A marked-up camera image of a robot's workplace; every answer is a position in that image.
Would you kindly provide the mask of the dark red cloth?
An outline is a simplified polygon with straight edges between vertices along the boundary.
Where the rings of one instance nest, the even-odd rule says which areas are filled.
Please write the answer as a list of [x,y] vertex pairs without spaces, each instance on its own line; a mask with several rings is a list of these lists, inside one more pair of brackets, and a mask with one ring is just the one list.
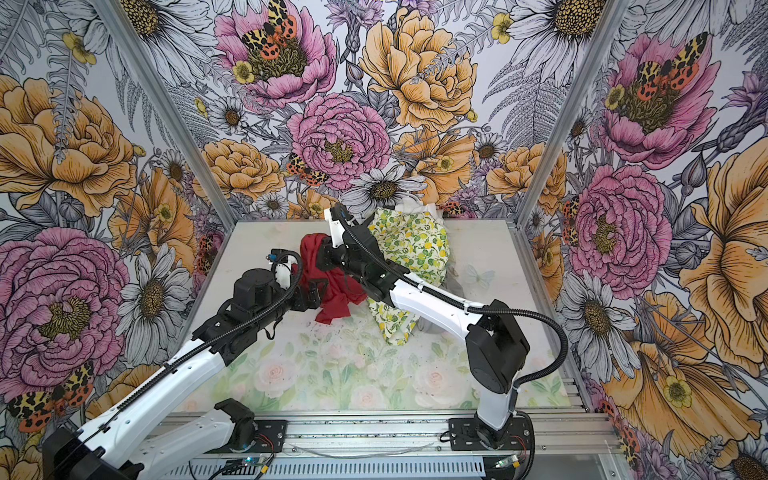
[[326,234],[313,233],[305,235],[300,243],[300,254],[304,262],[301,284],[309,287],[314,284],[320,294],[319,312],[315,321],[330,325],[335,319],[350,316],[349,305],[359,305],[367,299],[361,285],[353,278],[346,276],[340,268],[322,271],[317,266],[322,242]]

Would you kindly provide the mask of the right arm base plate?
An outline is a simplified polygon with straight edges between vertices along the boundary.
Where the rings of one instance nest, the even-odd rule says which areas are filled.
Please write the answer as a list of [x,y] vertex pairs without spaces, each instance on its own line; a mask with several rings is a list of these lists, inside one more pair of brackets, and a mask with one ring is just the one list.
[[440,436],[452,451],[529,451],[535,447],[532,419],[518,412],[500,430],[494,430],[477,416],[448,419],[448,429]]

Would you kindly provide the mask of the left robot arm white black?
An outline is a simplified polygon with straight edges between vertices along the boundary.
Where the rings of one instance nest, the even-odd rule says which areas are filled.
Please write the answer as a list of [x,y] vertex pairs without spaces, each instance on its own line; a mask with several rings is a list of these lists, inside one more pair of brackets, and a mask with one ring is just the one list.
[[216,314],[134,391],[76,431],[61,428],[42,444],[45,479],[159,479],[211,451],[268,444],[254,413],[228,399],[162,435],[155,428],[207,380],[233,363],[261,333],[272,338],[288,311],[311,302],[300,289],[299,253],[274,249],[270,268],[246,271]]

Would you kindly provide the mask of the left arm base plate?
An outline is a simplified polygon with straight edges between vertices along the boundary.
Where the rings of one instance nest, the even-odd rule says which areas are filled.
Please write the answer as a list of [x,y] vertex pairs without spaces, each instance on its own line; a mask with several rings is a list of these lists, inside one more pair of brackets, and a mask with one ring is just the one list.
[[256,419],[236,425],[223,446],[209,454],[281,453],[287,436],[286,420]]

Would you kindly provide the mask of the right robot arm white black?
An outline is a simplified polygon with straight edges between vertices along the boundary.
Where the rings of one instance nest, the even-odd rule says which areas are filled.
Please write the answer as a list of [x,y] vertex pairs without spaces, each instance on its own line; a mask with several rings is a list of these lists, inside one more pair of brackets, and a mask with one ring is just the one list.
[[[474,437],[488,449],[500,448],[522,416],[516,409],[521,387],[556,372],[567,359],[569,341],[563,327],[536,311],[512,309],[499,300],[473,302],[432,286],[386,259],[368,226],[354,221],[341,205],[325,210],[324,219],[330,237],[320,248],[319,269],[339,269],[369,298],[413,313],[465,342],[470,373],[480,386]],[[552,362],[525,375],[520,372],[531,345],[518,324],[520,317],[547,325],[559,339]]]

